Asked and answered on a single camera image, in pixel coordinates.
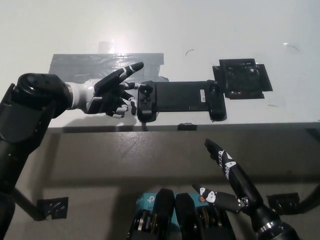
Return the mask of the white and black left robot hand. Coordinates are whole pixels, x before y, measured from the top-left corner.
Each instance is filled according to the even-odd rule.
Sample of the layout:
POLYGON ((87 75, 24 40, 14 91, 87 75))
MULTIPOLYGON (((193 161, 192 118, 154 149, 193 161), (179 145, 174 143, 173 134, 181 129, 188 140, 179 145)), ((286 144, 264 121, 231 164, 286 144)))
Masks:
POLYGON ((143 62, 120 68, 102 79, 89 79, 85 83, 67 82, 71 96, 70 110, 79 109, 87 115, 106 114, 121 119, 128 110, 137 112, 136 98, 128 90, 138 90, 142 85, 126 82, 144 67, 143 62))

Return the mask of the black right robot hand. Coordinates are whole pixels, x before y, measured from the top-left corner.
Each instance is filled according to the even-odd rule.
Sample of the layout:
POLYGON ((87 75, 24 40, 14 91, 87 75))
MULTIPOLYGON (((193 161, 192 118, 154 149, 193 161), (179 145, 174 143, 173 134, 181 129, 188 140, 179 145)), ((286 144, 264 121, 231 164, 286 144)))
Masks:
POLYGON ((262 207, 263 199, 248 175, 229 153, 210 139, 204 143, 210 157, 221 168, 224 177, 234 191, 234 195, 221 191, 211 190, 198 183, 193 189, 202 196, 209 205, 232 213, 243 212, 252 216, 262 207))

